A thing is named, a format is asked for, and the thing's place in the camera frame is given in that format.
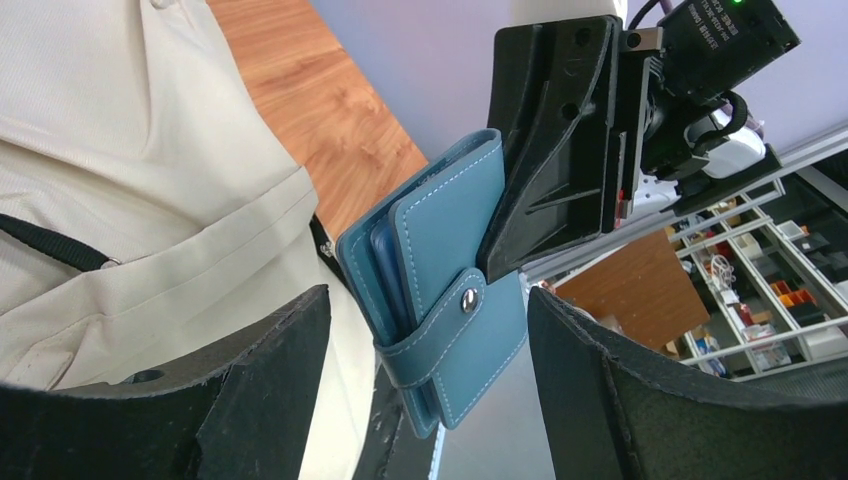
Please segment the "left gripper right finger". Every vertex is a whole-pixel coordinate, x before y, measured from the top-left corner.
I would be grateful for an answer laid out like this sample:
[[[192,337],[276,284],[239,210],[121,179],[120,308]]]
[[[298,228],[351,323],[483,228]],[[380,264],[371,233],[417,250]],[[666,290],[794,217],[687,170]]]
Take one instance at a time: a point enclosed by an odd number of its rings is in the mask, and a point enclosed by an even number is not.
[[[550,292],[529,345],[559,479],[843,479],[847,401],[762,389],[671,360]]]

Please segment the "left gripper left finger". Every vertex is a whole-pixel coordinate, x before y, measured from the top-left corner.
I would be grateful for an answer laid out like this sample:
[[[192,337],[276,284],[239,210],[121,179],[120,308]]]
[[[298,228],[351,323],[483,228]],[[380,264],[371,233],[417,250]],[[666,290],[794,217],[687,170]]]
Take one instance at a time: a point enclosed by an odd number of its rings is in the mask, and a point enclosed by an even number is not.
[[[189,355],[57,392],[3,386],[5,479],[294,479],[330,329],[324,285]]]

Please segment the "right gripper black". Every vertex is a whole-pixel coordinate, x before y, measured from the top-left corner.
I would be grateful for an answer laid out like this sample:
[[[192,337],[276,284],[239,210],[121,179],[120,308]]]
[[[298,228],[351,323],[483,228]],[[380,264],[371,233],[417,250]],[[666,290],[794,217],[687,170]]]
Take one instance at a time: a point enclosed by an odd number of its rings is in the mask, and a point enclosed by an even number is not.
[[[488,282],[638,214],[643,150],[665,122],[731,116],[698,146],[749,127],[734,89],[776,58],[773,39],[656,26],[624,31],[620,48],[622,31],[599,15],[495,34],[488,125],[502,135],[506,186],[476,257]]]

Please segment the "blue leather wallet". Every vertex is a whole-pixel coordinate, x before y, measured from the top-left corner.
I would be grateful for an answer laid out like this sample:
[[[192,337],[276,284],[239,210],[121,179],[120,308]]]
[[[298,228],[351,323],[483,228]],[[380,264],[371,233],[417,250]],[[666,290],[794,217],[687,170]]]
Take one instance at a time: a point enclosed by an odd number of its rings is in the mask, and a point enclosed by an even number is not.
[[[478,248],[505,187],[499,131],[471,133],[338,239],[336,254],[416,436],[453,429],[527,338],[521,280]]]

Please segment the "beige canvas backpack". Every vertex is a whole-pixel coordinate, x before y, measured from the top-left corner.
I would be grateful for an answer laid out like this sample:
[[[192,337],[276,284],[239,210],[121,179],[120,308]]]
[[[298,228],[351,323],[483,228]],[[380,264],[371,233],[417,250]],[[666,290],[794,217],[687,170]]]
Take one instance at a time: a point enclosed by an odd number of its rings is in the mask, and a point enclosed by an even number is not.
[[[115,383],[324,284],[299,475],[352,478],[375,354],[310,231],[317,204],[206,2],[2,3],[1,211],[103,255],[85,273],[2,235],[4,382]]]

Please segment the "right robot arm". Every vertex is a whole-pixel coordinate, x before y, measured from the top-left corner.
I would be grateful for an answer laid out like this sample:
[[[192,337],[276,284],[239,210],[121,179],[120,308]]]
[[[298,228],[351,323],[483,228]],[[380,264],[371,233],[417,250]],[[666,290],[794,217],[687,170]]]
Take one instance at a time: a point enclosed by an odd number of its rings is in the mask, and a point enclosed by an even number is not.
[[[612,232],[641,175],[671,182],[686,216],[778,170],[771,147],[716,168],[748,118],[737,86],[799,44],[771,1],[684,1],[653,28],[596,15],[494,38],[488,124],[506,186],[476,264],[495,282]]]

